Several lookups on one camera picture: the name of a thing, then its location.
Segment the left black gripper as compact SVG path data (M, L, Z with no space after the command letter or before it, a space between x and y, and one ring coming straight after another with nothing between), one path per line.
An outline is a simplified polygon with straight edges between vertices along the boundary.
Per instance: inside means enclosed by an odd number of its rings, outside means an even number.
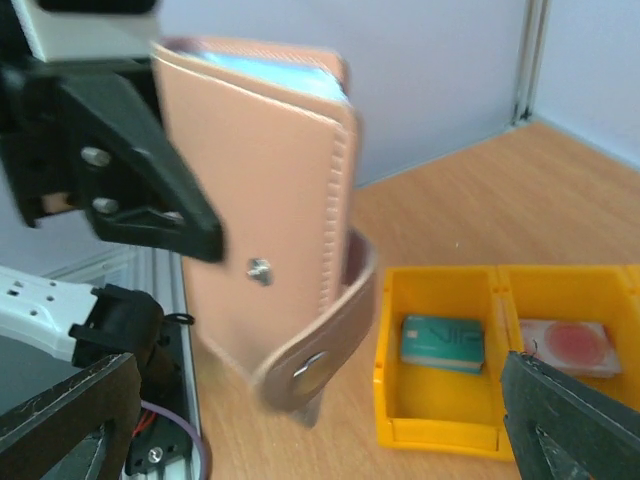
M152 75L94 67L1 61L1 165L22 221L85 211L102 240L221 261L222 222L167 137Z

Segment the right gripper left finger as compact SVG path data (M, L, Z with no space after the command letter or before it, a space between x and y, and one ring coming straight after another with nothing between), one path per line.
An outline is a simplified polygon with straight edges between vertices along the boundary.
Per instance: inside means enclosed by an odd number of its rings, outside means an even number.
M118 479L141 409L133 354L110 355L1 416L1 477Z

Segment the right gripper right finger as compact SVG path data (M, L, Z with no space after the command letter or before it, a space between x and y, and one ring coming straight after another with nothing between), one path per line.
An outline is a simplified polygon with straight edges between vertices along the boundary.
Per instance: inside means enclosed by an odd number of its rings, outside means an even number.
M637 479L639 412L530 355L501 374L504 424L523 479Z

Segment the pink leather card holder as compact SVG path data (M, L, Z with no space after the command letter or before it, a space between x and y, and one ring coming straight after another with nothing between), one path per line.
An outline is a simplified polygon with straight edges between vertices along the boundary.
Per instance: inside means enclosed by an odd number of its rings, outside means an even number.
M360 122L332 51L246 39L155 44L168 135L223 227L218 263L187 259L199 340L265 408L312 427L367 335L376 254L349 224Z

